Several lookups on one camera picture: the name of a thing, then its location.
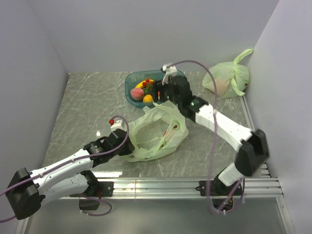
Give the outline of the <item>red peach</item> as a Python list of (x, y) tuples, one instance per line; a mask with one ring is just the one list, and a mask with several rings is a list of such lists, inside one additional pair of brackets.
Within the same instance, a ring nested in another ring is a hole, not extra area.
[(133, 100), (135, 101), (141, 101), (144, 96), (145, 96), (145, 93), (144, 93), (144, 90), (141, 89), (141, 88), (133, 88), (131, 91), (130, 91), (130, 95), (132, 97)]

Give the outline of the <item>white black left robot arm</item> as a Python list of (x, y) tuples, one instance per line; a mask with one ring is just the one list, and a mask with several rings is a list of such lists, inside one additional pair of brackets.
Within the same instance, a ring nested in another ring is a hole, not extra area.
[(4, 194), (18, 220), (32, 216), (41, 206), (62, 197), (101, 197), (105, 189), (91, 169), (133, 150), (129, 133), (116, 129), (59, 162), (31, 172), (19, 169)]

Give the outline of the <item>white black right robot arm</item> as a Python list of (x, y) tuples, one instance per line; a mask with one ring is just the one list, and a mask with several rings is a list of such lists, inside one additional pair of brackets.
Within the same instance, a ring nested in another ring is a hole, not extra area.
[(172, 77), (168, 83), (155, 81), (152, 97), (154, 101), (171, 101), (184, 117), (212, 130), (235, 149), (235, 161), (214, 179), (217, 193), (227, 194), (233, 184), (251, 177), (269, 157), (266, 135), (262, 130), (244, 127), (214, 110), (207, 101), (193, 95), (185, 76)]

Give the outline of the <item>orange yellow mango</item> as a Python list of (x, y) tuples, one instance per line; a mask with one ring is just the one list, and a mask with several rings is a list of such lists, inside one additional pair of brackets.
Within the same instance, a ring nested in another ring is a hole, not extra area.
[(151, 95), (145, 95), (142, 101), (143, 103), (152, 103), (153, 97)]

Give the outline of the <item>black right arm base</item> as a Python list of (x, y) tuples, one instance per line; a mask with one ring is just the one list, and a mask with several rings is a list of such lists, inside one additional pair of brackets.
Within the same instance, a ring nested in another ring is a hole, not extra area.
[(216, 211), (223, 212), (224, 214), (231, 212), (236, 208), (234, 204), (234, 196), (240, 196), (238, 205), (243, 202), (245, 192), (245, 179), (235, 182), (229, 187), (225, 186), (219, 180), (211, 180), (210, 182), (210, 196), (212, 198), (212, 205)]

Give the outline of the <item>yellow banana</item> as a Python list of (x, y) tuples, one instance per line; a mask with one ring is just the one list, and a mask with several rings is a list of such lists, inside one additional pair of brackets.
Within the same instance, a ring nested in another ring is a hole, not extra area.
[(147, 87), (148, 85), (152, 85), (154, 83), (153, 79), (145, 79), (141, 81), (139, 84), (136, 85), (136, 88), (141, 88), (143, 89), (144, 87)]

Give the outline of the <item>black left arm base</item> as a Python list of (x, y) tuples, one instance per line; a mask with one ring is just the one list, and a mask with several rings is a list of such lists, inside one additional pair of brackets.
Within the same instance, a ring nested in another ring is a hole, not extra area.
[[(90, 216), (103, 216), (109, 214), (112, 210), (112, 205), (102, 198), (112, 197), (113, 190), (114, 182), (112, 181), (99, 182), (97, 185), (90, 185), (84, 193), (78, 194), (80, 211)], [(103, 214), (92, 214), (88, 212), (96, 211), (101, 203), (108, 206), (108, 211)]]

